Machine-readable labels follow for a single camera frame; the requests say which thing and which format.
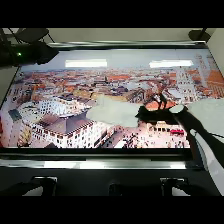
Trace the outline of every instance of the screen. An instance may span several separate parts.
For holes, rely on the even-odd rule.
[[[86,118],[97,97],[189,105],[224,96],[208,49],[76,50],[22,67],[1,107],[1,145],[30,148],[190,148],[180,125],[139,122],[125,128]]]

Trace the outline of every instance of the city photo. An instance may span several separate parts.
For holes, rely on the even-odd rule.
[[[162,65],[178,60],[192,64]],[[181,125],[139,121],[126,128],[89,120],[86,113],[101,95],[148,110],[159,108],[161,95],[161,108],[188,106],[223,97],[224,79],[207,49],[60,52],[47,64],[17,72],[0,111],[1,147],[190,148]]]

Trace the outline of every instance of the black border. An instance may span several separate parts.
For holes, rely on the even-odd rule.
[[[56,45],[52,45],[52,47],[56,48],[59,51],[71,51],[71,50],[112,50],[112,49],[208,49],[208,46],[204,43],[204,42],[195,42],[194,45],[192,44],[186,44],[186,45],[179,45],[178,41],[175,41],[176,45],[160,45],[160,44],[155,44],[155,45],[145,45],[145,43],[147,43],[147,41],[137,41],[137,42],[132,42],[132,43],[138,43],[142,45],[133,45],[130,44],[130,42],[127,43],[107,43],[107,42],[88,42],[88,44],[86,45],[76,45],[73,47],[59,47]],[[8,91],[12,85],[12,83],[14,82],[14,79],[17,75],[17,73],[20,71],[21,68],[17,69],[16,73],[14,74],[12,81],[10,82],[10,85],[7,89],[7,92],[5,94],[5,97],[0,105],[0,108],[2,107],[3,103],[5,102],[5,98],[7,97]],[[38,154],[42,154],[41,157],[43,156],[50,156],[50,155],[55,155],[54,157],[60,157],[62,158],[65,155],[71,156],[71,154],[73,155],[73,157],[76,157],[76,155],[78,157],[80,157],[80,155],[82,154],[84,157],[88,157],[89,154],[94,154],[94,155],[105,155],[105,156],[110,156],[113,157],[114,154],[116,155],[121,155],[122,158],[124,158],[124,154],[127,155],[140,155],[140,157],[153,157],[156,158],[156,155],[158,156],[158,154],[160,155],[159,157],[165,157],[166,161],[169,158],[174,158],[175,156],[179,155],[179,157],[185,158],[185,161],[187,160],[187,165],[189,167],[194,167],[194,168],[202,168],[203,167],[203,162],[202,162],[202,158],[196,143],[196,139],[193,138],[193,136],[191,134],[188,133],[188,138],[191,141],[191,147],[189,150],[191,150],[191,156],[193,156],[193,160],[191,160],[191,156],[189,154],[189,150],[185,149],[185,150],[181,150],[181,149],[175,149],[175,148],[144,148],[144,149],[123,149],[121,151],[121,149],[93,149],[89,148],[89,149],[67,149],[67,148],[57,148],[57,149],[50,149],[50,148],[35,148],[35,149],[31,149],[31,148],[1,148],[0,149],[0,156],[2,154],[5,154],[7,156],[13,156],[13,154],[19,156],[19,155],[32,155],[38,156]]]

